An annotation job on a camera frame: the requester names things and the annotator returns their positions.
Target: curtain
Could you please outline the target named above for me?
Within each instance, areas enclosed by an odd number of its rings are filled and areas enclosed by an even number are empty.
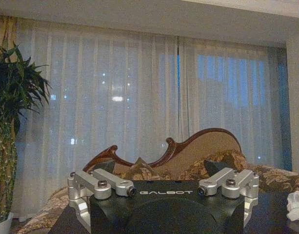
[[[40,69],[52,86],[49,105],[27,112],[17,136],[13,212],[21,219],[113,144],[122,159],[150,163],[167,137],[221,127],[248,162],[283,167],[289,114],[280,115],[285,56],[277,48],[27,19],[17,35],[25,57],[47,64]]]
[[[191,38],[181,38],[179,48],[183,138],[221,127],[237,137],[248,162],[283,168],[282,51]]]
[[[0,16],[0,45],[4,48],[10,49],[16,42],[16,23],[17,18]]]
[[[36,213],[72,171],[118,145],[152,162],[178,138],[177,38],[19,20],[18,42],[49,80],[49,105],[27,112],[17,137],[14,213]]]

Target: bolt head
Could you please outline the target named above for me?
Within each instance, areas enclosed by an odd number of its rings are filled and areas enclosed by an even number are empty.
[[[99,187],[99,188],[105,188],[105,187],[107,187],[107,180],[99,180],[98,181],[98,183],[97,183],[97,186]]]
[[[127,194],[130,197],[133,197],[136,194],[136,188],[134,186],[131,186],[127,190]]]
[[[199,187],[199,188],[198,188],[198,194],[199,194],[200,196],[207,196],[207,189],[204,188],[204,187]]]
[[[225,183],[227,186],[230,186],[230,187],[233,187],[236,185],[236,181],[234,179],[227,179]]]

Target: metal bracket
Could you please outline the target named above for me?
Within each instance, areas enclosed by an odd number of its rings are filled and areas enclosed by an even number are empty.
[[[133,196],[136,193],[132,181],[120,179],[103,169],[96,169],[90,175],[84,171],[74,172],[67,181],[69,206],[76,210],[77,219],[89,233],[91,233],[90,213],[85,199],[91,194],[88,194],[87,189],[96,199],[101,200],[111,196],[112,188],[119,196]]]
[[[199,181],[199,194],[215,195],[219,186],[222,196],[226,198],[237,199],[240,194],[245,197],[243,221],[245,227],[251,218],[252,208],[258,204],[259,176],[250,170],[235,173],[231,168],[224,168],[210,178]]]

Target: throw pillow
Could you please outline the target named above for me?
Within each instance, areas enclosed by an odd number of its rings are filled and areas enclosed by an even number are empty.
[[[259,175],[260,192],[294,192],[299,190],[299,174],[265,165],[254,171]]]
[[[161,180],[160,175],[140,157],[129,170],[122,174],[121,178],[129,180]]]
[[[200,160],[195,161],[188,169],[183,171],[179,180],[201,180],[209,177],[207,170],[203,164],[205,160],[212,160],[217,162],[225,162],[229,167],[238,172],[247,168],[245,156],[237,150],[225,150],[210,154]]]
[[[161,180],[172,180],[172,179],[174,179],[172,173],[168,169],[166,169],[163,172],[160,172],[160,178],[161,178]]]

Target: white flower pot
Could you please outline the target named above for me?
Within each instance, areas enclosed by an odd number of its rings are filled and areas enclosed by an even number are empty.
[[[4,222],[0,223],[0,234],[9,234],[9,230],[11,229],[13,213],[9,213],[8,219]]]

